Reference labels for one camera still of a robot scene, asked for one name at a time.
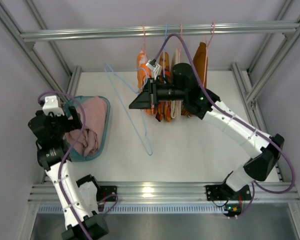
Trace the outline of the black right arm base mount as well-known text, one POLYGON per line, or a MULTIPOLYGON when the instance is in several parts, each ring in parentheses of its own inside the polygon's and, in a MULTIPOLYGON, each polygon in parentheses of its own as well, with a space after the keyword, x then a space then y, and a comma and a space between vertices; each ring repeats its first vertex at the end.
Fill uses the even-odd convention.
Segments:
POLYGON ((237 201, 239 200, 239 196, 243 201, 250 201, 252 199, 251 190, 248 185, 235 191, 225 183, 210 184, 205 186, 205 192, 208 201, 237 201))

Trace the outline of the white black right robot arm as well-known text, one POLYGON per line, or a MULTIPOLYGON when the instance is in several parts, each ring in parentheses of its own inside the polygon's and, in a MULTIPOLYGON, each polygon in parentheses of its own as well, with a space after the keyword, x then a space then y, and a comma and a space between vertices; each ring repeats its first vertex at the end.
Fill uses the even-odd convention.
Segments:
POLYGON ((182 101, 189 113, 217 127, 241 146, 250 159, 225 178, 220 185, 224 194, 239 192, 254 181, 267 179, 282 154, 285 140, 280 134, 266 134, 238 117, 218 95, 200 85, 190 64, 174 65, 172 82, 160 75, 161 66, 154 60, 148 61, 146 67, 153 76, 129 109, 145 110, 158 107, 161 102, 182 101))

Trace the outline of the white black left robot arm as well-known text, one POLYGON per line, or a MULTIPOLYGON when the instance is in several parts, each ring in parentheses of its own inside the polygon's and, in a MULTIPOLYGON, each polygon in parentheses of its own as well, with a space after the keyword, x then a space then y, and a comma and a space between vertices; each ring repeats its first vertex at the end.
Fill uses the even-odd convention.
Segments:
POLYGON ((64 140, 65 133, 83 130, 83 124, 75 107, 69 108, 72 118, 68 118, 61 107, 41 109, 28 122, 28 127, 36 136, 37 161, 50 178, 57 192, 64 214, 65 231, 63 240, 98 240, 109 233, 103 216, 88 207, 80 187, 95 178, 87 175, 74 180, 70 148, 64 140))

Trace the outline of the pink trousers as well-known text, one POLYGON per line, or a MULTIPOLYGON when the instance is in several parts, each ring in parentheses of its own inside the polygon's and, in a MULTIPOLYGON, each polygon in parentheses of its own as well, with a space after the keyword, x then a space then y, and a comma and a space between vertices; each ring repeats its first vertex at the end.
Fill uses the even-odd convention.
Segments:
POLYGON ((108 103, 100 96, 78 96, 85 113, 85 127, 82 135, 80 129, 65 133, 69 145, 74 144, 72 155, 78 161, 94 158, 102 150, 103 135, 108 116, 108 103))

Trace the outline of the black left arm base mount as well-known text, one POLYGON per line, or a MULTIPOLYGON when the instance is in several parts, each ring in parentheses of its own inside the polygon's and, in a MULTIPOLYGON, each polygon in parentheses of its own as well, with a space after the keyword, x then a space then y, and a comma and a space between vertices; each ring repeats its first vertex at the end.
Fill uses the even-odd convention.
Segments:
POLYGON ((98 202, 115 202, 118 187, 116 185, 101 185, 97 189, 96 200, 98 202))

